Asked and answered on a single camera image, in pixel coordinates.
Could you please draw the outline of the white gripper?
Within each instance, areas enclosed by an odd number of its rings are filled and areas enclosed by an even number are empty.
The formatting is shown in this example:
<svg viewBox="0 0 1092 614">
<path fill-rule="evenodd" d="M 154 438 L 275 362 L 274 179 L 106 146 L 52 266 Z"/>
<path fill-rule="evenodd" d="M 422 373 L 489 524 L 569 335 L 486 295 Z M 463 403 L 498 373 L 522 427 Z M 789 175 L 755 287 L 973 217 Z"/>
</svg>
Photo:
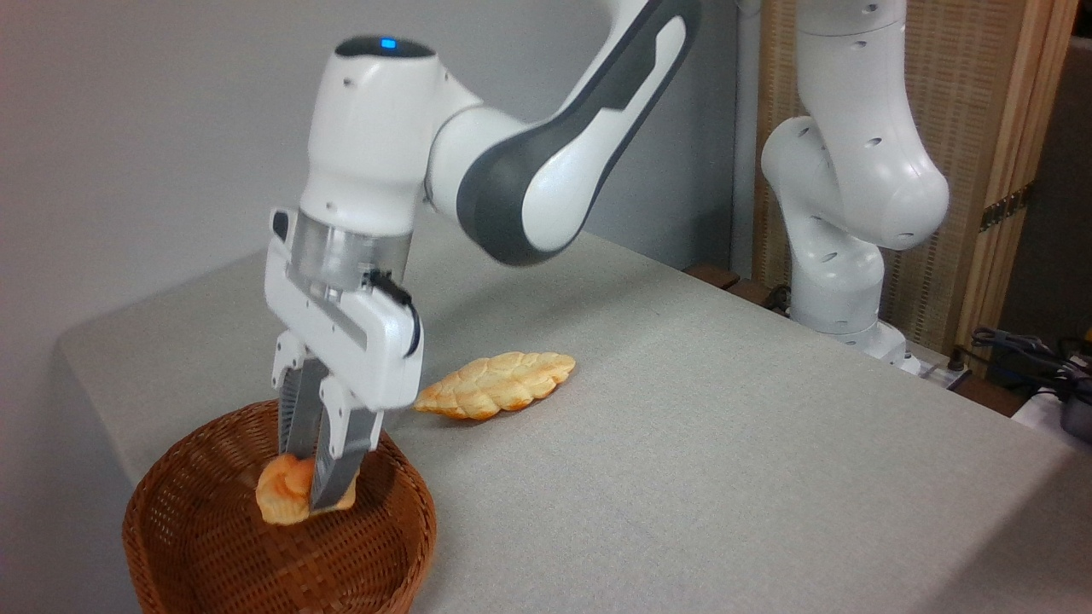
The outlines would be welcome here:
<svg viewBox="0 0 1092 614">
<path fill-rule="evenodd" d="M 410 235 L 352 233 L 295 210 L 270 214 L 264 295 L 287 330 L 272 367 L 278 454 L 311 458 L 317 444 L 313 513 L 355 501 L 382 411 L 410 408 L 420 389 L 424 327 L 401 285 L 410 243 Z"/>
</svg>

